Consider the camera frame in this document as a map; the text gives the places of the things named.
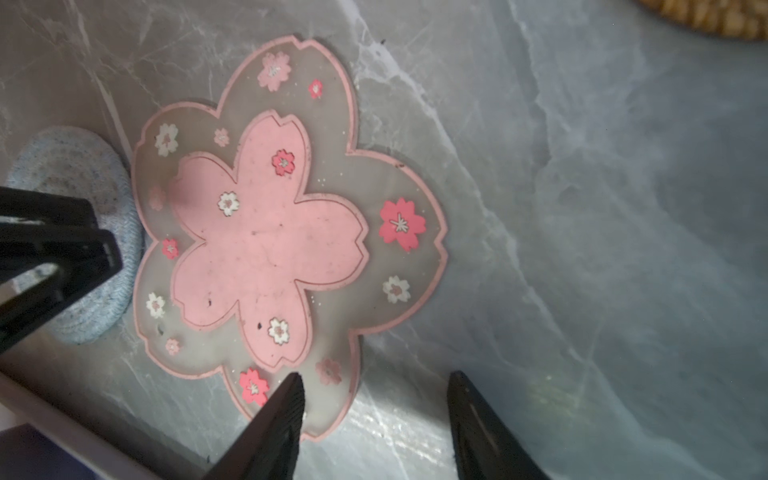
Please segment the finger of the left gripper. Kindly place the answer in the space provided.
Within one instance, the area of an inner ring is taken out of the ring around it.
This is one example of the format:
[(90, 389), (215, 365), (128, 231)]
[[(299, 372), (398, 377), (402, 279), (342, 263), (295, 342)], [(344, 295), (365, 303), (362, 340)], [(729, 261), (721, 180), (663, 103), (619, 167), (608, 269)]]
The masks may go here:
[(94, 209), (85, 199), (9, 187), (1, 188), (1, 216), (51, 225), (98, 227)]
[(1, 281), (41, 265), (53, 272), (1, 303), (6, 352), (122, 269), (114, 235), (101, 229), (11, 223), (1, 226)]

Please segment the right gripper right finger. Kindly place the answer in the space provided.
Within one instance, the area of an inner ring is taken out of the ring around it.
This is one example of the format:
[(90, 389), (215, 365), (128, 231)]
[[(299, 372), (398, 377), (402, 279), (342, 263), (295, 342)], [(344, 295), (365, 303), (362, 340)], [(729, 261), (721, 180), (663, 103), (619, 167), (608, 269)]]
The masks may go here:
[(549, 480), (468, 376), (449, 376), (447, 405), (458, 478)]

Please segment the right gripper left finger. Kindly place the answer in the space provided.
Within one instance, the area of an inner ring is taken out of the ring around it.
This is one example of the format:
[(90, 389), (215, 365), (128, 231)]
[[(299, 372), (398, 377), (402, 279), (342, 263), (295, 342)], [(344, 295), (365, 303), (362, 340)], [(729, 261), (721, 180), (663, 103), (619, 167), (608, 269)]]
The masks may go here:
[(301, 375), (294, 372), (283, 380), (205, 477), (210, 480), (293, 478), (304, 413), (304, 384)]

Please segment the blue woven round coaster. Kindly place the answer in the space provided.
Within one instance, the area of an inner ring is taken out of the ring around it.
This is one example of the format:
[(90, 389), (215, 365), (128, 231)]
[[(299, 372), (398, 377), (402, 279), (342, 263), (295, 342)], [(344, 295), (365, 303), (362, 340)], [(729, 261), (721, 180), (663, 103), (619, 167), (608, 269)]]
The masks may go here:
[(132, 301), (141, 261), (143, 228), (131, 181), (118, 153), (99, 135), (72, 126), (38, 132), (12, 163), (11, 188), (89, 201), (100, 228), (110, 231), (123, 268), (46, 324), (57, 340), (84, 344), (96, 340), (124, 314)]

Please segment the pink flower coaster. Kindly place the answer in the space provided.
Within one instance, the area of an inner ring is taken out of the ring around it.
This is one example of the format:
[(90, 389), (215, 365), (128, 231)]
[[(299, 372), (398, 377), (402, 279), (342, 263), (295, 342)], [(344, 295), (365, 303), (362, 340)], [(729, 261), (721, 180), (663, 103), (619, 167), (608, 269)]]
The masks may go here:
[(349, 410), (363, 336), (414, 315), (448, 260), (434, 194), (357, 133), (340, 61), (286, 36), (253, 52), (216, 106), (157, 112), (133, 155), (146, 353), (180, 378), (220, 375), (250, 418), (299, 374), (304, 440)]

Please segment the rattan woven round coaster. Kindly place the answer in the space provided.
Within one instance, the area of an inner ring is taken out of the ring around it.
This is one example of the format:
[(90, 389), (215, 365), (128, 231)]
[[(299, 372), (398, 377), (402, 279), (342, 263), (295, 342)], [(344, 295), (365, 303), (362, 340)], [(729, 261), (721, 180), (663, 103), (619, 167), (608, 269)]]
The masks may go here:
[(639, 0), (662, 18), (726, 39), (767, 41), (767, 0)]

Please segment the lavender silicone tray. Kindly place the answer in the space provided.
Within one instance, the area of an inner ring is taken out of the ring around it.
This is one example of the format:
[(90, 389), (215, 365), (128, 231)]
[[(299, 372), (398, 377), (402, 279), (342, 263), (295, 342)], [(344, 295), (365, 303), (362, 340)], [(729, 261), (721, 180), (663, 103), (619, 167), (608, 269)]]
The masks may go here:
[(5, 374), (1, 374), (1, 403), (98, 479), (159, 479), (138, 461)]

